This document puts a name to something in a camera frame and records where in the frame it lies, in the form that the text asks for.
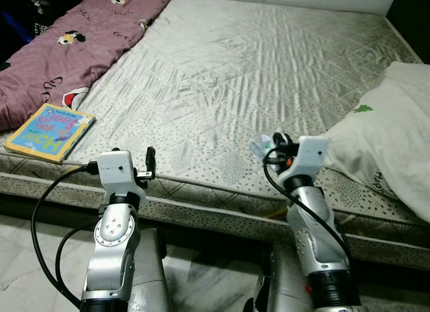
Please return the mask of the clear plastic wrapper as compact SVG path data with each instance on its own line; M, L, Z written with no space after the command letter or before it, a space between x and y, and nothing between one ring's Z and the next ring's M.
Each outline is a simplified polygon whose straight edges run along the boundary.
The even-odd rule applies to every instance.
M248 146L252 155L258 159L262 159L270 149L275 147L275 143L271 135L260 134L260 136L250 140Z

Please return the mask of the blue yellow children's book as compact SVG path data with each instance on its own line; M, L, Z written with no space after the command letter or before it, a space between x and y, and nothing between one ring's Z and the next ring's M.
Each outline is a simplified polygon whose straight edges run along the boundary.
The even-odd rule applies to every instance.
M3 148L49 163L61 163L95 121L93 115L44 104L6 138Z

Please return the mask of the pink cartoon print blanket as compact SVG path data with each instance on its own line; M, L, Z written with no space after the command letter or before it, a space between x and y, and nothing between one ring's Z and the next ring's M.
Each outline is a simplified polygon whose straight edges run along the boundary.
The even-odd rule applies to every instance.
M44 104L77 109L170 0L83 0L0 63L0 132Z

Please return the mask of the white pillow with lettering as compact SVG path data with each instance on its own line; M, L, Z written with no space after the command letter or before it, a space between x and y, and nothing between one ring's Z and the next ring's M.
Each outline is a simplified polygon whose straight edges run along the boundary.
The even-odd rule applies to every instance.
M393 62L356 107L325 132L325 165L430 219L427 64Z

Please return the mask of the grey quilted mattress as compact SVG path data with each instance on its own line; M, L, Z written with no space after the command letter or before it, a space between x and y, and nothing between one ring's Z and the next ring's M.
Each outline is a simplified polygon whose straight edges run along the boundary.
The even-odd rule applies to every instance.
M39 198L60 174L113 148L157 172L140 214L251 233L288 227L286 199L248 142L317 136L338 124L393 62L418 56L381 16L230 0L171 0L90 87L95 124L62 163L3 149L0 192Z

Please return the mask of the dark bed base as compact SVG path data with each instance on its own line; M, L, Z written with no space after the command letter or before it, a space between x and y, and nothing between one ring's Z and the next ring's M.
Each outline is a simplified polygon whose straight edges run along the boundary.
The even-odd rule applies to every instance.
M30 220L37 202L36 198L0 192L0 214ZM94 222L96 208L44 202L40 207L39 222L56 224L71 228ZM235 259L249 261L260 257L263 248L274 241L291 241L286 234L288 227L274 224L261 232L243 232L216 229L214 227L193 226L190 223L163 222L153 218L142 218L147 227L165 229L170 244L182 245L193 249L215 251ZM359 273L368 273L372 268L387 268L399 272L422 273L429 275L429 248L407 245L383 239L374 239L354 234L347 235L347 244L352 257L359 266Z

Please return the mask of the silver left robot leg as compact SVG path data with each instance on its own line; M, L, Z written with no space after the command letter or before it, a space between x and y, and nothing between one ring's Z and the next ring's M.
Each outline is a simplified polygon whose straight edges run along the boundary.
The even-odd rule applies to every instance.
M155 228L143 229L140 235L127 312L172 312L163 268L167 244Z

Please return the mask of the silver robot leg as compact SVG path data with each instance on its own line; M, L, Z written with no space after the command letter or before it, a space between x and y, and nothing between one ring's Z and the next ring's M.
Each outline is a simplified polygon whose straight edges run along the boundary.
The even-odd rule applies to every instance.
M127 312L172 312L163 268L167 244L155 228L143 229L140 235Z
M257 297L248 299L243 312L313 312L311 296L293 245L276 243L271 248Z

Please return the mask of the silver right robot leg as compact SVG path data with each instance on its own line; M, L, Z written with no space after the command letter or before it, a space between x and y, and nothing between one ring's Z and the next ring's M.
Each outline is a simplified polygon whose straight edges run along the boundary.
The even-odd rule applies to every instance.
M276 243L271 248L257 297L248 299L243 312L313 312L311 296L293 245Z

